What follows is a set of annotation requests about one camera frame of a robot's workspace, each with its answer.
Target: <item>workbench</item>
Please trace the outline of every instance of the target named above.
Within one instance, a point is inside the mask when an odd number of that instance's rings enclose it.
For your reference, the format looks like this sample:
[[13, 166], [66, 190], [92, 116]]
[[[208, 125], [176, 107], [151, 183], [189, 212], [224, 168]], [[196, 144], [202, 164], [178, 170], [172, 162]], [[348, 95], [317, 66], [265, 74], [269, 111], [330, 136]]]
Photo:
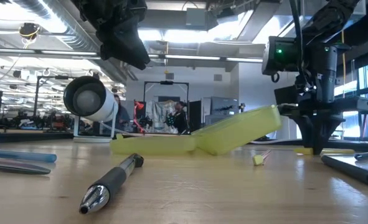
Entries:
[[[0, 224], [368, 223], [368, 186], [291, 146], [244, 146], [225, 156], [144, 156], [116, 200], [81, 215], [92, 182], [125, 156], [71, 140], [0, 144], [56, 153], [49, 175], [0, 172]], [[272, 149], [264, 166], [252, 156]]]

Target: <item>pen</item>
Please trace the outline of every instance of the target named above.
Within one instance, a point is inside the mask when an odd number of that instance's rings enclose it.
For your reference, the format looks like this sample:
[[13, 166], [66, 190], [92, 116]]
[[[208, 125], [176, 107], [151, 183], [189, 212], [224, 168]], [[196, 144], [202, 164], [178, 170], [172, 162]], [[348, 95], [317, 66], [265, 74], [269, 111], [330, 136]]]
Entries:
[[358, 161], [368, 159], [368, 152], [354, 154], [354, 158], [356, 158]]
[[109, 170], [101, 179], [93, 183], [87, 190], [79, 212], [87, 214], [98, 211], [108, 202], [112, 201], [118, 189], [124, 184], [135, 167], [141, 167], [144, 158], [138, 154], [132, 154], [123, 162]]

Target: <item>spotlight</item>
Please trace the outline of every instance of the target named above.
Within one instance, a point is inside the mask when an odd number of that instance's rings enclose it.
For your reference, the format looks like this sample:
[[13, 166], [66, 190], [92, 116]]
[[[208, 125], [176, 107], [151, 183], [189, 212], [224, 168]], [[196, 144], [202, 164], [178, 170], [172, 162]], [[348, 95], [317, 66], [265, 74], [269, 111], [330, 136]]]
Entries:
[[64, 92], [64, 103], [72, 114], [92, 121], [110, 121], [117, 102], [103, 83], [94, 77], [82, 76], [71, 81]]

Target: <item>wooden table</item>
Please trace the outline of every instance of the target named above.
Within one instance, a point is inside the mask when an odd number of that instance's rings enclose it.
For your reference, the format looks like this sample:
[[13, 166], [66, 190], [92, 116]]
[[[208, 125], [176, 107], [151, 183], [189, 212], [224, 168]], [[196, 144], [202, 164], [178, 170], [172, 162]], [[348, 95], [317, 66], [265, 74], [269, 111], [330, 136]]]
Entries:
[[[87, 187], [123, 156], [107, 144], [42, 141], [0, 149], [56, 153], [47, 176], [0, 173], [0, 224], [368, 223], [368, 186], [297, 156], [290, 147], [245, 146], [213, 156], [145, 156], [117, 200], [80, 215]], [[265, 166], [251, 156], [272, 152]]]

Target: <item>wall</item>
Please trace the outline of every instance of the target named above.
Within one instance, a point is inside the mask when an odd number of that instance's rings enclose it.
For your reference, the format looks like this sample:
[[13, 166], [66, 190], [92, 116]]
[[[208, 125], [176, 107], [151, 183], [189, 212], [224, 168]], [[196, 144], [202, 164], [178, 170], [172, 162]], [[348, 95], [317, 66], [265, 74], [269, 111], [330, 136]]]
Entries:
[[239, 99], [239, 63], [231, 71], [230, 97]]
[[[168, 67], [169, 72], [174, 73], [174, 82], [189, 83], [189, 101], [200, 100], [203, 97], [221, 96], [230, 97], [230, 73], [223, 68], [192, 68]], [[143, 100], [144, 81], [165, 80], [164, 67], [147, 68], [144, 71], [134, 70], [139, 81], [128, 81], [126, 84], [127, 100]], [[214, 74], [221, 74], [222, 81], [215, 82]], [[146, 85], [146, 101], [157, 100], [158, 96], [180, 96], [186, 100], [186, 86], [166, 86], [148, 83]]]
[[[262, 106], [276, 104], [274, 90], [295, 83], [295, 73], [281, 72], [280, 81], [273, 83], [271, 77], [262, 75], [262, 65], [260, 63], [240, 63], [238, 65], [238, 99], [239, 103], [245, 103], [245, 110], [252, 110]], [[232, 88], [236, 87], [236, 82], [231, 82]], [[296, 123], [287, 117], [281, 117], [282, 128], [276, 132], [277, 139], [295, 139]]]

